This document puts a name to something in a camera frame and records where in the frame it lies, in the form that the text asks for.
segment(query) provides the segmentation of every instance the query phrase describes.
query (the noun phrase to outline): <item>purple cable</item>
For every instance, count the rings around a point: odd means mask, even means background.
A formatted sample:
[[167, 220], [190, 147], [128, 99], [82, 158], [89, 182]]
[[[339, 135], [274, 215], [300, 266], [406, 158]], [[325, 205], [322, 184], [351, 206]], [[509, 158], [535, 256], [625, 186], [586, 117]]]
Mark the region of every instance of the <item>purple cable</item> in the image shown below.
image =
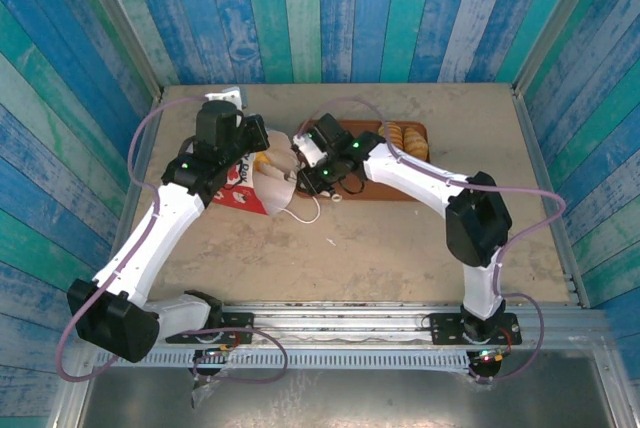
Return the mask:
[[502, 296], [503, 298], [524, 298], [527, 301], [529, 301], [529, 303], [531, 303], [533, 305], [533, 307], [535, 308], [536, 312], [538, 313], [538, 319], [540, 320], [540, 337], [538, 338], [538, 343], [536, 344], [536, 347], [533, 351], [533, 353], [531, 354], [531, 357], [527, 360], [526, 363], [524, 363], [521, 367], [519, 367], [517, 370], [508, 373], [504, 376], [499, 376], [499, 377], [491, 377], [491, 378], [486, 378], [486, 377], [482, 377], [477, 375], [476, 373], [473, 372], [473, 370], [471, 368], [469, 368], [469, 372], [474, 375], [474, 377], [476, 378], [476, 380], [478, 381], [492, 381], [492, 380], [507, 380], [509, 378], [513, 378], [516, 375], [522, 373], [524, 370], [526, 370], [533, 362], [534, 360], [538, 357], [538, 354], [540, 353], [540, 350], [542, 348], [542, 342], [544, 341], [544, 317], [542, 315], [542, 309], [540, 308], [540, 305], [538, 304], [538, 302], [536, 302], [532, 297], [530, 297], [529, 295], [525, 295], [524, 293], [506, 293], [506, 294], [501, 294], [500, 293], [500, 287], [498, 286], [498, 280], [500, 279], [500, 270], [502, 268], [502, 260], [504, 259], [504, 256], [507, 254], [507, 251], [518, 241], [522, 240], [524, 237], [530, 235], [531, 233], [534, 233], [535, 231], [538, 231], [541, 228], [544, 228], [545, 226], [549, 226], [551, 223], [553, 223], [554, 221], [556, 221], [557, 219], [559, 219], [562, 214], [564, 213], [564, 211], [567, 208], [567, 204], [564, 201], [564, 199], [560, 196], [557, 195], [555, 193], [552, 193], [550, 191], [546, 191], [546, 190], [540, 190], [538, 188], [520, 188], [520, 187], [512, 187], [512, 186], [486, 186], [486, 185], [476, 185], [473, 183], [466, 183], [463, 181], [457, 181], [457, 180], [453, 180], [450, 178], [447, 178], [446, 176], [443, 176], [439, 173], [433, 172], [431, 170], [428, 170], [426, 168], [424, 168], [421, 165], [418, 165], [416, 163], [413, 163], [411, 161], [411, 156], [406, 155], [405, 153], [399, 153], [398, 150], [396, 149], [396, 147], [393, 145], [393, 143], [391, 143], [391, 132], [389, 131], [389, 125], [387, 123], [387, 120], [385, 119], [384, 115], [380, 112], [380, 110], [378, 109], [378, 107], [376, 107], [373, 103], [368, 102], [367, 100], [363, 100], [361, 98], [358, 97], [340, 97], [340, 98], [335, 98], [333, 100], [330, 100], [326, 103], [323, 103], [322, 105], [320, 105], [320, 107], [318, 107], [317, 110], [315, 110], [311, 116], [307, 119], [307, 121], [305, 121], [300, 129], [298, 130], [297, 135], [302, 135], [302, 133], [304, 133], [305, 128], [307, 127], [307, 125], [309, 124], [309, 122], [321, 111], [326, 110], [327, 108], [332, 107], [333, 105], [337, 104], [337, 103], [341, 103], [341, 102], [356, 102], [356, 103], [360, 103], [364, 106], [366, 106], [367, 108], [369, 108], [370, 110], [374, 111], [377, 115], [378, 118], [380, 119], [380, 121], [382, 122], [382, 124], [384, 125], [384, 135], [385, 135], [385, 139], [387, 142], [387, 147], [389, 148], [389, 151], [391, 152], [391, 154], [393, 155], [393, 157], [398, 161], [398, 163], [402, 163], [403, 165], [406, 165], [410, 168], [413, 168], [414, 170], [418, 171], [419, 173], [422, 173], [424, 175], [427, 176], [431, 176], [432, 178], [435, 178], [436, 180], [439, 180], [443, 183], [445, 183], [446, 185], [451, 185], [451, 186], [456, 186], [459, 188], [465, 188], [465, 189], [470, 189], [470, 190], [475, 190], [475, 191], [484, 191], [484, 192], [493, 192], [493, 193], [524, 193], [524, 194], [528, 194], [528, 195], [538, 195], [538, 196], [544, 196], [547, 198], [551, 198], [552, 200], [554, 200], [557, 204], [558, 204], [558, 210], [551, 216], [549, 216], [548, 218], [536, 223], [535, 225], [530, 226], [529, 228], [522, 230], [520, 233], [518, 233], [517, 235], [515, 235], [513, 238], [511, 238], [503, 247], [500, 248], [500, 251], [498, 252], [498, 256], [496, 257], [496, 267], [494, 268], [493, 274], [492, 274], [492, 285], [493, 285], [493, 292], [495, 293], [496, 296]]

